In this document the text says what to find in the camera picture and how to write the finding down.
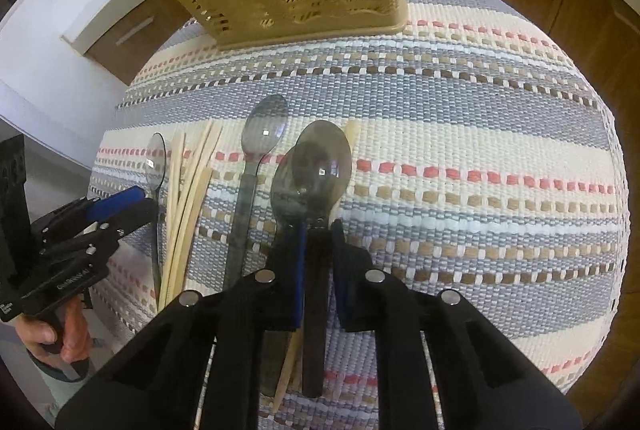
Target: metal rivet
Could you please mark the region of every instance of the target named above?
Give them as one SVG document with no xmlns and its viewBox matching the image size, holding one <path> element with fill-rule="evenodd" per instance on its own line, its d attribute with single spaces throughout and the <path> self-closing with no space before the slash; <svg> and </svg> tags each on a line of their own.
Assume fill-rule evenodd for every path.
<svg viewBox="0 0 640 430">
<path fill-rule="evenodd" d="M 460 294 L 457 291 L 453 291 L 453 289 L 443 291 L 440 298 L 442 298 L 443 302 L 449 305 L 456 305 L 460 303 Z"/>
<path fill-rule="evenodd" d="M 261 284 L 270 284 L 274 280 L 276 280 L 276 273 L 271 269 L 260 269 L 255 274 L 255 281 L 260 282 Z"/>
<path fill-rule="evenodd" d="M 178 297 L 180 305 L 184 305 L 185 307 L 191 307 L 197 304 L 199 300 L 200 295 L 196 293 L 196 291 L 183 291 Z"/>
<path fill-rule="evenodd" d="M 385 281 L 385 274 L 380 269 L 369 269 L 364 278 L 371 283 L 380 284 Z"/>
</svg>

